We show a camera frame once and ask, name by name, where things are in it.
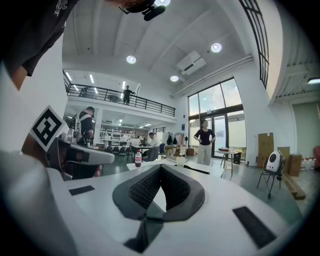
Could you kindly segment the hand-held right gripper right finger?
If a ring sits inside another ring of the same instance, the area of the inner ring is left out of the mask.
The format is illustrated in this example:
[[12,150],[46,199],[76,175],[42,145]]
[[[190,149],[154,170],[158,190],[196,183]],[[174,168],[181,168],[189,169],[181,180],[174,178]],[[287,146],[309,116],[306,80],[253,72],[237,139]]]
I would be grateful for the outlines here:
[[181,222],[192,217],[205,201],[205,189],[195,179],[174,170],[169,165],[160,167],[160,187],[164,192],[165,222]]

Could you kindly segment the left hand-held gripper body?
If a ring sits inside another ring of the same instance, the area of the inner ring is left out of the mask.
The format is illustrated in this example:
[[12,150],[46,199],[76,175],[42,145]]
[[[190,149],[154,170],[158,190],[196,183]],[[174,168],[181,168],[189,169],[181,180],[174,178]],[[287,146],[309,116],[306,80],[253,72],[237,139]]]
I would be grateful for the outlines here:
[[81,124],[79,121],[76,124],[76,129],[69,128],[53,108],[47,106],[30,129],[45,152],[48,167],[58,170],[65,181],[91,178],[99,166],[115,160],[112,153],[77,144]]

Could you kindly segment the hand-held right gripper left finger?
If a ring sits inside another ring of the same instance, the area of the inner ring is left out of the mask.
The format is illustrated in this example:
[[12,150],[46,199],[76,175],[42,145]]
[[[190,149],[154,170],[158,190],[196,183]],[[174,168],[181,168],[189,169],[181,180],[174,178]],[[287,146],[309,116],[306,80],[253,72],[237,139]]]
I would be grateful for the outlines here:
[[112,192],[114,204],[125,218],[142,220],[161,187],[160,165],[155,165],[122,183]]

